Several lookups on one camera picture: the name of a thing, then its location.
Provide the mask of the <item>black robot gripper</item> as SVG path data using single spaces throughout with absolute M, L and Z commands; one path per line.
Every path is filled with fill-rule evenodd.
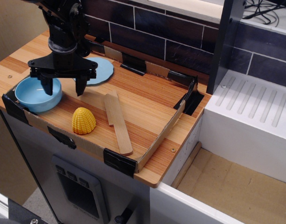
M 57 54 L 50 53 L 47 56 L 28 61 L 30 76 L 40 80 L 46 94 L 53 94 L 53 78 L 75 78 L 76 93 L 81 96 L 87 85 L 87 81 L 96 78 L 98 64 L 85 59 L 76 53 Z

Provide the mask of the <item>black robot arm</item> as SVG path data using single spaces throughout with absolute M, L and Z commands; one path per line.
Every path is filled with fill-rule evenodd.
M 86 59 L 90 54 L 85 35 L 90 25 L 79 0 L 34 0 L 49 27 L 49 55 L 28 62 L 30 76 L 40 80 L 46 94 L 52 95 L 53 79 L 73 78 L 76 93 L 84 93 L 87 82 L 96 78 L 97 63 Z

